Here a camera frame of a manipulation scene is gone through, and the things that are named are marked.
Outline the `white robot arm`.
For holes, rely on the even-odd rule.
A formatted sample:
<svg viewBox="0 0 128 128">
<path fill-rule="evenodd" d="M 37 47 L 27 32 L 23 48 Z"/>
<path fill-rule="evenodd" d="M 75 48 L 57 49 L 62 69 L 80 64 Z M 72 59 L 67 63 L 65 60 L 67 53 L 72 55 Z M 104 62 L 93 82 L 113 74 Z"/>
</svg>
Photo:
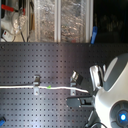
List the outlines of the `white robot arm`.
<svg viewBox="0 0 128 128">
<path fill-rule="evenodd" d="M 84 128 L 128 128 L 128 53 L 115 57 L 108 67 L 90 67 L 91 85 L 76 71 L 71 81 L 85 87 L 89 96 L 68 97 L 68 107 L 92 107 Z"/>
</svg>

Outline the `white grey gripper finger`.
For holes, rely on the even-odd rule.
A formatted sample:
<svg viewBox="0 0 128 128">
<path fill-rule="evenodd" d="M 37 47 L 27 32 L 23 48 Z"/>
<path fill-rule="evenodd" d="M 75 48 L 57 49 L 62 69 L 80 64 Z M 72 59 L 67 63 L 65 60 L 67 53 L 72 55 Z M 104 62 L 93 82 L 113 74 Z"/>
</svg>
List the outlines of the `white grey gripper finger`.
<svg viewBox="0 0 128 128">
<path fill-rule="evenodd" d="M 90 75 L 93 90 L 100 89 L 103 86 L 103 71 L 100 66 L 94 65 L 90 67 Z"/>
</svg>

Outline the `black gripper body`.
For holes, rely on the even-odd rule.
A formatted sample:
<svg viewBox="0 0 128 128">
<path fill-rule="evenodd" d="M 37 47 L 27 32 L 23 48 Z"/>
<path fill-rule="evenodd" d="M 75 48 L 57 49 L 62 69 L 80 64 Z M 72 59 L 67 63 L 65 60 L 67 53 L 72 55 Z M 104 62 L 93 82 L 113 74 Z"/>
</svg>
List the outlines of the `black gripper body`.
<svg viewBox="0 0 128 128">
<path fill-rule="evenodd" d="M 85 97 L 68 97 L 66 99 L 68 107 L 93 107 L 93 98 L 91 96 Z"/>
</svg>

